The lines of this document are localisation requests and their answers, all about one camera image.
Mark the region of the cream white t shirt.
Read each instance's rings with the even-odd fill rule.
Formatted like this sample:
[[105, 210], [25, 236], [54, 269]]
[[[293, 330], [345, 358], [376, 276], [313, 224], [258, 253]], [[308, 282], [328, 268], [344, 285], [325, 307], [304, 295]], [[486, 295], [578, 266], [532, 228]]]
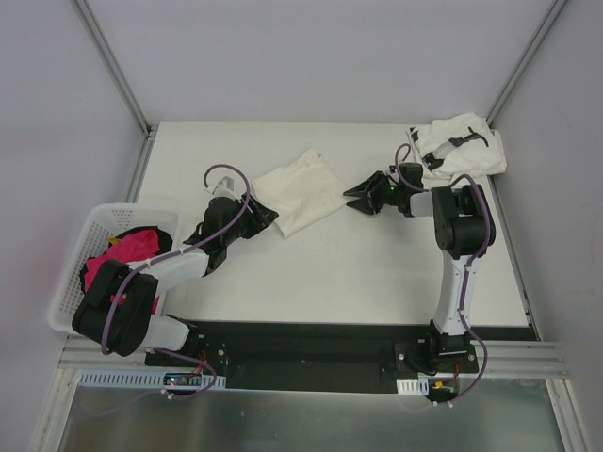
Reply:
[[278, 213], [275, 220], [284, 239], [341, 209], [344, 185], [324, 156], [309, 149], [291, 164], [252, 180], [253, 195]]

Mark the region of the white black printed t shirt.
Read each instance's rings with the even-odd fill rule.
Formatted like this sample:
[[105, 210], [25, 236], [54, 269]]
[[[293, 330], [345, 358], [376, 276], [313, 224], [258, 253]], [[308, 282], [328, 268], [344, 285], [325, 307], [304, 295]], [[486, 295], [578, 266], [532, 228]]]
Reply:
[[462, 174], [480, 178], [507, 169], [500, 134], [473, 112], [413, 126], [407, 136], [412, 160], [429, 179], [450, 181]]

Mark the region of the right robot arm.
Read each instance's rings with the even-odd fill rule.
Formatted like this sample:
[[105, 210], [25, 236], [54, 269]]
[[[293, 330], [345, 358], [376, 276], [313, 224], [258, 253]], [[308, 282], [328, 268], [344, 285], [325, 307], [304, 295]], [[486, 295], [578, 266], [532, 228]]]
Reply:
[[481, 259], [494, 243], [496, 227], [482, 187], [425, 188], [423, 167], [402, 163], [377, 170], [361, 184], [347, 189], [347, 206], [374, 216], [386, 206], [407, 218], [431, 218], [434, 237], [443, 255], [439, 301], [426, 337], [404, 353], [404, 363], [418, 373], [434, 376], [472, 352], [470, 307]]

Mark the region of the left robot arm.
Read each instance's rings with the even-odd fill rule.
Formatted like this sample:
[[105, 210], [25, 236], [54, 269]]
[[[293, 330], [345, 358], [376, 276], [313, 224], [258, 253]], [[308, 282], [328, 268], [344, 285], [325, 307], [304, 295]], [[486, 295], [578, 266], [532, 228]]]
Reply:
[[126, 357], [139, 349], [166, 349], [177, 365], [193, 364], [199, 355], [198, 333], [185, 320], [156, 314], [155, 300], [181, 283], [213, 273], [233, 242], [253, 238], [278, 217], [252, 196], [214, 197], [180, 248], [154, 258], [128, 263], [112, 258], [100, 264], [73, 315], [73, 330], [105, 354]]

